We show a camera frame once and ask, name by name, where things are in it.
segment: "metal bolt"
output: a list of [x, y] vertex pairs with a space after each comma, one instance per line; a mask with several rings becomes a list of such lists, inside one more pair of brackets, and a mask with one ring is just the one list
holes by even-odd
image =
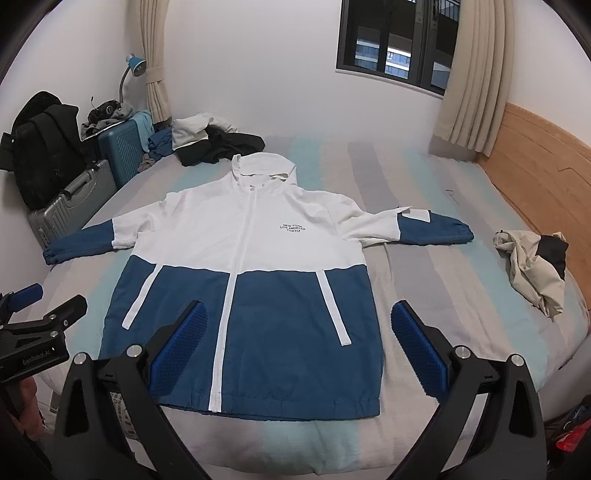
[[127, 349], [127, 356], [131, 358], [136, 358], [140, 356], [142, 353], [142, 348], [140, 345], [132, 345]]
[[465, 360], [466, 358], [469, 358], [471, 354], [472, 352], [467, 346], [460, 345], [459, 347], [456, 347], [456, 355], [459, 358], [463, 358]]
[[525, 363], [523, 357], [517, 354], [511, 355], [511, 361], [513, 362], [513, 365], [515, 365], [516, 367], [523, 367], [523, 364]]
[[74, 356], [74, 363], [76, 365], [82, 365], [84, 362], [86, 362], [86, 354], [84, 352], [77, 353]]

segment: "hood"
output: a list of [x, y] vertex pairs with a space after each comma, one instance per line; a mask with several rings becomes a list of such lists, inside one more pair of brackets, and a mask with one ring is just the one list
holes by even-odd
[[296, 166], [282, 155], [276, 153], [253, 153], [241, 157], [235, 155], [232, 159], [232, 174], [241, 182], [241, 179], [250, 181], [256, 177], [263, 183], [268, 179], [279, 179], [286, 184], [297, 185]]

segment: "blue suitcase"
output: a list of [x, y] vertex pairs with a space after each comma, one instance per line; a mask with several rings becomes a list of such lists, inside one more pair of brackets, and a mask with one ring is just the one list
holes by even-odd
[[139, 140], [138, 125], [125, 121], [98, 133], [100, 157], [109, 160], [115, 184], [120, 189], [138, 172], [144, 150]]

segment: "wooden headboard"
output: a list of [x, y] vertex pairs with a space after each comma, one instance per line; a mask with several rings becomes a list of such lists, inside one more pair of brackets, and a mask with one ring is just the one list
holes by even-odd
[[491, 157], [478, 162], [534, 232], [564, 234], [567, 268], [591, 307], [591, 148], [508, 103]]

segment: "backpack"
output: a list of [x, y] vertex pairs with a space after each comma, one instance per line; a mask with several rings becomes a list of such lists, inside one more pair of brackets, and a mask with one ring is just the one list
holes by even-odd
[[82, 153], [77, 113], [78, 107], [39, 92], [18, 114], [11, 134], [2, 136], [0, 168], [14, 172], [31, 210], [46, 207], [88, 167], [98, 168]]

